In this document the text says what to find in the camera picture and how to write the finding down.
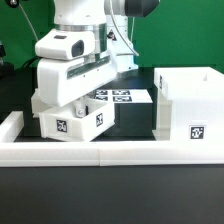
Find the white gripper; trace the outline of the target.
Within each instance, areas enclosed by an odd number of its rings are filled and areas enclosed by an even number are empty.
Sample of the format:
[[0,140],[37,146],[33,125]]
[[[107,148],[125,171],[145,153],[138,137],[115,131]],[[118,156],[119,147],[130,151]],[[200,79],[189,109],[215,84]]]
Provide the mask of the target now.
[[96,54],[91,31],[71,32],[52,29],[35,46],[41,58],[37,66],[39,96],[42,102],[61,107],[74,101],[78,118],[87,115],[87,106],[78,99],[112,81],[117,75],[113,43]]

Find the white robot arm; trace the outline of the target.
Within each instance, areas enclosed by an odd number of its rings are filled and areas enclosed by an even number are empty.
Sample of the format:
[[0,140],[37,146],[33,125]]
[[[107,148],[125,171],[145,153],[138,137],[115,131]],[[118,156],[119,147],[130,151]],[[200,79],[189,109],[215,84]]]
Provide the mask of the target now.
[[117,75],[116,16],[145,17],[160,0],[53,0],[54,24],[35,45],[40,57],[40,100],[53,107],[71,103]]

